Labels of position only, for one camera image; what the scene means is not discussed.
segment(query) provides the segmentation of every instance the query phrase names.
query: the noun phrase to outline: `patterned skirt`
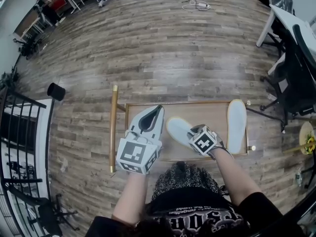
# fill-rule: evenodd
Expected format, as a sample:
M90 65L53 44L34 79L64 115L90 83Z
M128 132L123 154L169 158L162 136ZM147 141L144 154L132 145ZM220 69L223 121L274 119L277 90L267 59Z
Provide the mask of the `patterned skirt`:
M179 161L159 176L152 201L162 193L184 187L202 187L221 194L218 184L205 168L198 168L195 165Z

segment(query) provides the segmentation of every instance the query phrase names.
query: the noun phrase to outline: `wooden floor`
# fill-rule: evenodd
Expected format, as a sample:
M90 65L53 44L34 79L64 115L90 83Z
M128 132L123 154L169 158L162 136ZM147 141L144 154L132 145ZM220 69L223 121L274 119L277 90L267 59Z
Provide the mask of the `wooden floor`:
M79 212L71 222L81 231L63 227L65 236L84 236L95 216L110 216L124 188L126 173L118 169L113 176L108 166L114 84L122 104L241 98L258 110L269 103L268 86L259 77L277 60L277 50L256 47L269 10L258 0L204 1L210 10L188 12L174 0L108 0L102 9L90 0L52 33L40 56L19 62L21 93L47 98L51 82L67 91L55 105L49 144L52 192ZM294 177L311 158L282 153L296 145L301 124L290 122L282 134L278 121L248 113L250 144L257 151L237 158L283 213L306 194ZM117 128L122 137L122 113ZM200 165L223 183L214 162ZM148 199L168 167L155 165Z

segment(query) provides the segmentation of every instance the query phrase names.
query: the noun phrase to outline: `red chair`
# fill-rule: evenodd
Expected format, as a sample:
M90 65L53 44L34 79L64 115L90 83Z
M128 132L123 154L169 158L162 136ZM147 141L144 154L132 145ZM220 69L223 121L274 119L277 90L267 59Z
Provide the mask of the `red chair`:
M57 12L61 7L65 6L66 4L67 3L65 0L56 0L51 6L51 8Z

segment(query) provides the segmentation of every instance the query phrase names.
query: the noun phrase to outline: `black sleeve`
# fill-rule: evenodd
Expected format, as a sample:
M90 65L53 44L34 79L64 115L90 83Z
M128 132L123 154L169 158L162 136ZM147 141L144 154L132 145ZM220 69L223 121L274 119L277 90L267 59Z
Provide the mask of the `black sleeve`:
M236 209L250 223L251 231L261 230L282 217L280 211L261 192L249 195Z
M45 2L44 2L43 0L38 0L38 5L39 5L40 7L42 7L44 4L45 4Z
M94 218L85 237L117 237L125 225L114 219L97 216Z

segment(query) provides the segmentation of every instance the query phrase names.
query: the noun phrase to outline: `forearm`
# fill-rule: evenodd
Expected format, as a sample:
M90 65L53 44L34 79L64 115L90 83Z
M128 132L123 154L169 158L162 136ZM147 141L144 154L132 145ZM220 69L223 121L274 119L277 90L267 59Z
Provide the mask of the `forearm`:
M147 184L146 175L130 173L112 217L127 224L136 224L145 206Z
M261 192L258 185L227 152L215 149L213 154L234 205L240 205L252 193Z

